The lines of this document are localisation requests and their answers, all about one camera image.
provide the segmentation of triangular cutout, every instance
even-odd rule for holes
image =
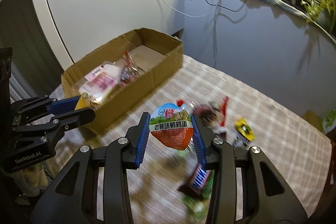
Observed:
[[[56,193],[67,196],[72,196],[74,194],[79,165],[79,161],[74,163],[74,165],[70,168],[69,172],[57,185],[55,190]]]
[[[265,192],[267,196],[274,196],[283,194],[285,189],[278,181],[277,177],[273,174],[271,169],[265,162],[260,163],[262,178],[264,180]]]

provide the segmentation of green plant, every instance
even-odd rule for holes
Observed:
[[[312,21],[316,22],[320,17],[321,12],[327,10],[331,18],[329,32],[333,30],[336,21],[335,0],[301,0],[300,4],[303,5],[309,16],[307,23]]]

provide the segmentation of checkered tablecloth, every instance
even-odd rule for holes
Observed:
[[[195,103],[209,100],[221,102],[230,97],[227,126],[244,117],[259,146],[285,178],[310,216],[320,199],[331,157],[330,140],[308,122],[271,98],[223,72],[184,56],[183,67],[132,110],[113,123],[110,130],[98,136],[85,128],[65,133],[56,146],[56,156],[48,166],[56,174],[83,144],[92,148],[108,145],[124,136],[138,124],[142,112],[152,113],[157,107],[178,98]],[[50,96],[63,99],[59,86]],[[144,161],[136,171],[128,170],[128,187],[135,223],[187,223],[187,210],[177,188],[196,165],[196,158],[177,161],[174,151],[149,136]],[[237,175],[237,219],[242,216],[241,176]],[[98,191],[102,191],[100,176]],[[102,218],[102,196],[98,197]]]

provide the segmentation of silver bolt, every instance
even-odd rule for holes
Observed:
[[[251,151],[253,153],[258,154],[261,151],[261,149],[258,146],[253,146],[253,147],[251,147]]]
[[[223,139],[221,139],[221,138],[214,138],[213,142],[214,142],[215,144],[222,144],[224,141],[223,141]]]
[[[86,153],[87,151],[90,150],[90,147],[88,145],[83,145],[79,150],[83,153]]]
[[[120,144],[125,144],[127,142],[128,142],[127,138],[124,138],[124,137],[122,137],[118,140],[118,143],[120,143]]]

